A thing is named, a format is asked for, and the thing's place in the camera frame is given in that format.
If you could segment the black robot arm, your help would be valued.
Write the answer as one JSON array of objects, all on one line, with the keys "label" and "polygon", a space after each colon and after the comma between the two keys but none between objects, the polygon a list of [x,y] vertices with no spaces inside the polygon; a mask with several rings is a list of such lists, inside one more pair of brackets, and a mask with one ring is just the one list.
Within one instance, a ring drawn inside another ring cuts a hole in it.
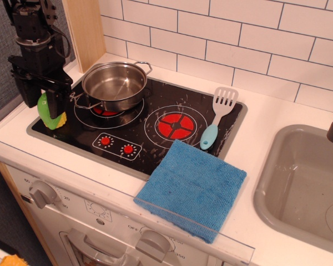
[{"label": "black robot arm", "polygon": [[50,117],[65,111],[73,80],[64,71],[70,56],[66,35],[54,26],[56,6],[51,1],[4,1],[5,10],[16,30],[21,55],[11,55],[12,76],[30,108],[46,92]]}]

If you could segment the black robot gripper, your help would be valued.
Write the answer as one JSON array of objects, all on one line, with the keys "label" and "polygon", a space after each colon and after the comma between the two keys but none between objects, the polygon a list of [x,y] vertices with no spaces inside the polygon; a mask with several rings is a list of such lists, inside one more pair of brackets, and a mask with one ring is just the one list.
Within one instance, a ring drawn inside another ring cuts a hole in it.
[{"label": "black robot gripper", "polygon": [[11,55],[12,76],[29,108],[37,105],[41,90],[46,91],[49,115],[57,118],[66,110],[73,80],[63,70],[65,59],[64,36],[44,35],[38,39],[16,37],[21,55]]}]

